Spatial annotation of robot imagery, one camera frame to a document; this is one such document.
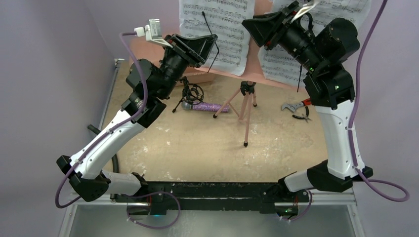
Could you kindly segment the sheet music page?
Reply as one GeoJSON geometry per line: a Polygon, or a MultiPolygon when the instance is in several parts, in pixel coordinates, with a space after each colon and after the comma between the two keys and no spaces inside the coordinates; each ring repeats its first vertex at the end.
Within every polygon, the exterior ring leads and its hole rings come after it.
{"type": "MultiPolygon", "coordinates": [[[[367,18],[372,2],[370,0],[320,0],[309,11],[313,17],[313,32],[318,35],[335,18],[344,18],[358,29],[367,18]]],[[[266,79],[290,86],[304,87],[302,75],[307,70],[290,56],[281,46],[272,50],[261,48],[258,59],[266,79]]]]}
{"type": "Polygon", "coordinates": [[[254,0],[180,0],[180,34],[188,38],[216,34],[218,48],[211,51],[204,67],[241,76],[250,43],[242,21],[253,16],[254,7],[254,0]]]}

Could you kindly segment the black microphone tripod stand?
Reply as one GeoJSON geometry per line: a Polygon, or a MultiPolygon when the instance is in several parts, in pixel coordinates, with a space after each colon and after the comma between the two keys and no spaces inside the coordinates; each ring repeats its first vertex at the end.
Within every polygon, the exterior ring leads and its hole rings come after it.
{"type": "Polygon", "coordinates": [[[172,110],[173,113],[176,112],[179,105],[181,105],[185,110],[191,110],[193,106],[202,103],[204,99],[204,91],[199,85],[190,83],[187,77],[182,77],[180,82],[183,83],[182,96],[175,108],[172,110]]]}

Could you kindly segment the pink music stand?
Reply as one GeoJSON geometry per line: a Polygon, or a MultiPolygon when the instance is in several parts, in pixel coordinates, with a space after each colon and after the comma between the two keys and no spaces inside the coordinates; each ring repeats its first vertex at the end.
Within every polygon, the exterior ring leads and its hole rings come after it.
{"type": "MultiPolygon", "coordinates": [[[[267,13],[269,10],[271,10],[272,1],[273,0],[255,0],[255,7],[254,7],[255,14],[256,15],[264,14],[264,13],[267,13]]],[[[244,69],[243,74],[240,76],[223,72],[223,71],[219,71],[216,69],[205,68],[205,67],[198,70],[202,72],[205,72],[207,70],[209,73],[213,73],[216,75],[221,75],[221,76],[226,76],[226,77],[231,77],[231,78],[236,78],[243,81],[247,81],[248,85],[257,83],[257,84],[265,84],[265,85],[279,87],[279,88],[297,89],[297,87],[295,86],[291,86],[291,85],[284,84],[278,81],[266,79],[263,75],[263,70],[259,62],[258,52],[259,52],[259,47],[257,47],[257,45],[251,40],[249,43],[249,51],[248,51],[248,56],[247,56],[246,68],[244,69]]],[[[241,93],[240,88],[237,88],[236,91],[232,94],[232,96],[229,99],[227,99],[226,102],[224,102],[222,108],[213,115],[213,118],[217,118],[219,114],[221,113],[221,110],[226,105],[229,105],[230,108],[234,111],[235,108],[231,105],[230,102],[239,93],[241,93]]],[[[252,106],[257,105],[257,103],[253,103],[257,95],[256,94],[255,96],[253,96],[254,94],[249,94],[248,92],[245,92],[241,110],[239,111],[239,113],[235,112],[236,115],[239,117],[238,118],[239,121],[245,122],[246,124],[245,137],[244,137],[244,143],[243,143],[245,147],[247,147],[249,144],[248,139],[249,139],[249,131],[250,131],[249,126],[250,126],[250,121],[251,121],[250,120],[251,109],[253,108],[252,106]]]]}

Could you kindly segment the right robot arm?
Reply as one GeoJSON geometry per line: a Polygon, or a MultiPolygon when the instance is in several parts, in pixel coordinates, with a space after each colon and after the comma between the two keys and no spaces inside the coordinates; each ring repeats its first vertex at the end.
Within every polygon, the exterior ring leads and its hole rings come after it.
{"type": "Polygon", "coordinates": [[[281,10],[255,15],[242,22],[257,44],[266,50],[281,46],[306,71],[305,89],[318,113],[327,146],[325,161],[278,181],[277,194],[289,201],[302,190],[317,189],[341,193],[355,181],[372,177],[372,168],[360,156],[354,119],[355,88],[343,62],[360,48],[355,25],[336,17],[323,30],[313,34],[313,17],[307,28],[302,16],[308,15],[294,1],[281,10]]]}

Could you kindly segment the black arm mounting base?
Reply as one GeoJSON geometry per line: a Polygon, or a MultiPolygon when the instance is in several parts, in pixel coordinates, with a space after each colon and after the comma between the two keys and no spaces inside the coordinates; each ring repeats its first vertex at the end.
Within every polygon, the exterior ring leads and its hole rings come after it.
{"type": "Polygon", "coordinates": [[[117,203],[144,204],[152,215],[169,210],[258,211],[284,213],[284,208],[307,204],[306,191],[289,193],[277,182],[168,182],[149,181],[134,197],[116,195],[117,203]]]}

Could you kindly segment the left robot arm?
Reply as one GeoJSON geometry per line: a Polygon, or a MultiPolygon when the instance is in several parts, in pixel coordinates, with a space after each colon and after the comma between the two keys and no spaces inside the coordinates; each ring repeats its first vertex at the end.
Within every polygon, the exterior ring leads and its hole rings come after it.
{"type": "Polygon", "coordinates": [[[137,173],[104,170],[105,164],[133,137],[148,128],[164,111],[163,100],[184,79],[188,67],[198,68],[208,59],[217,35],[186,38],[178,34],[159,39],[164,56],[157,66],[147,59],[134,59],[126,78],[129,98],[111,122],[81,151],[61,156],[57,165],[73,190],[90,202],[104,194],[128,195],[135,202],[147,197],[146,181],[137,173]]]}

